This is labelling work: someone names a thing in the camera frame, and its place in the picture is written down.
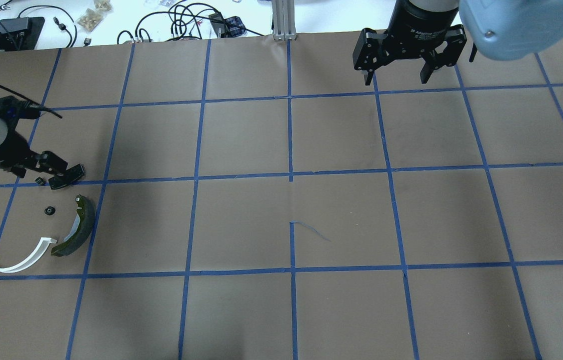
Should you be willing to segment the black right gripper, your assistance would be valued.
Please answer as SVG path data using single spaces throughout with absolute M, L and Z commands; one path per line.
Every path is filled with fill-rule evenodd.
M 466 32 L 460 24 L 432 32 L 430 38 L 427 33 L 412 30 L 379 33 L 364 28 L 352 52 L 353 68 L 362 71 L 364 84 L 370 85 L 375 71 L 383 66 L 397 60 L 423 59 L 419 79 L 427 84 L 435 71 L 457 64 L 466 43 Z

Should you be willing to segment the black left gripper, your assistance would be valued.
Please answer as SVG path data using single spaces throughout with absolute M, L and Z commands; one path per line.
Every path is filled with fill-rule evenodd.
M 62 175 L 68 163 L 50 150 L 40 153 L 33 151 L 27 139 L 16 130 L 9 129 L 0 144 L 0 170 L 24 178 L 27 170 L 51 175 Z

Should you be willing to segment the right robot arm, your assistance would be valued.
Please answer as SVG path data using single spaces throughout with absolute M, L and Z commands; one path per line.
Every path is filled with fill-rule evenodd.
M 519 60 L 563 39 L 563 0 L 398 0 L 380 33 L 361 30 L 353 68 L 370 85 L 375 71 L 398 60 L 423 59 L 422 84 L 458 63 L 468 39 L 471 57 Z

